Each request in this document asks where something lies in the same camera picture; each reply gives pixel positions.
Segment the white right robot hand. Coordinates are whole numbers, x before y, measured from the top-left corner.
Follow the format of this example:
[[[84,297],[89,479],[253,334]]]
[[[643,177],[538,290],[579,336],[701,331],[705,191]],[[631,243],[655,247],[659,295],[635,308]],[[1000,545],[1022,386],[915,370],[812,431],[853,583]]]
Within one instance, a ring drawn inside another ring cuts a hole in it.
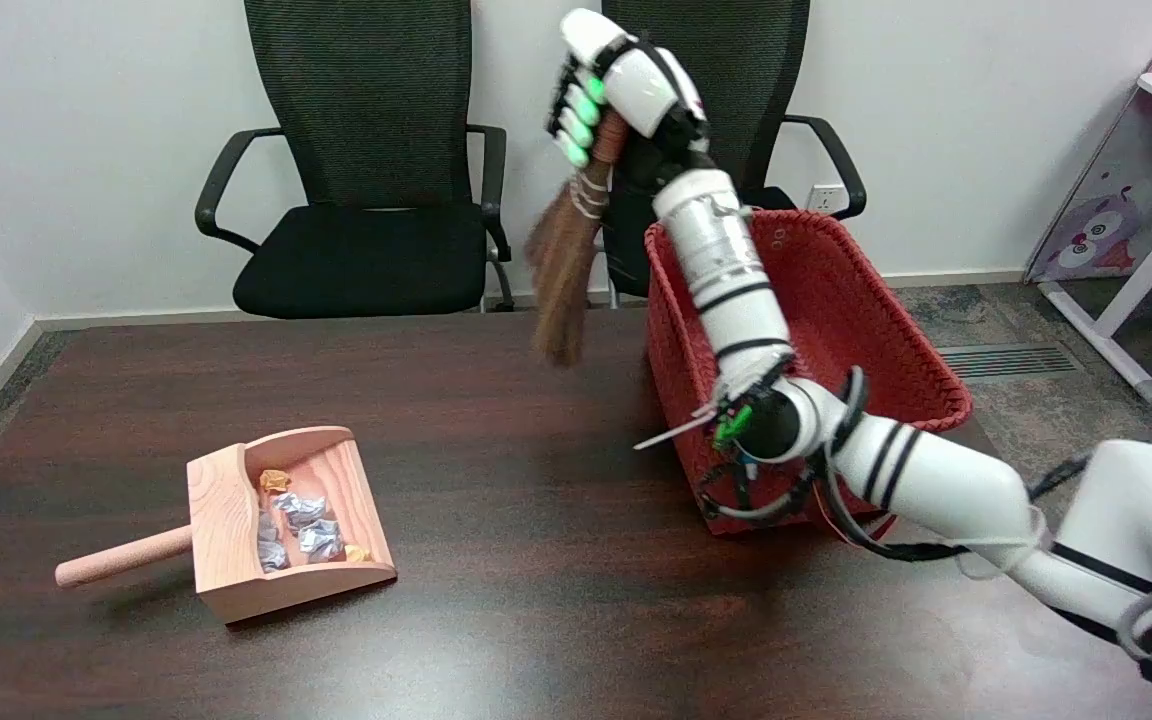
[[[664,185],[673,173],[714,167],[698,88],[672,51],[586,8],[568,12],[559,35],[567,55],[547,132],[573,167],[588,167],[613,115],[654,149],[641,170],[645,182]]]

